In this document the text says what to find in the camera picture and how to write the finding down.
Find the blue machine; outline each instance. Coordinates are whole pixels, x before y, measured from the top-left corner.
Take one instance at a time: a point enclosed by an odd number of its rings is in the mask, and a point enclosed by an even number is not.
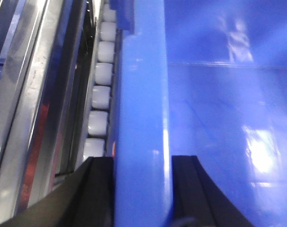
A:
[[[287,0],[113,0],[123,29],[115,226],[166,226],[197,155],[257,227],[287,227]]]
[[[170,226],[172,156],[197,156],[250,223],[287,227],[287,0],[101,5],[96,20],[91,0],[0,0],[0,223],[69,177],[74,191],[51,195],[50,219],[72,220],[65,204],[79,226],[84,213],[107,226]],[[94,105],[105,88],[106,104]],[[96,144],[115,154],[114,184],[111,157],[71,177]],[[97,198],[94,215],[83,192]]]

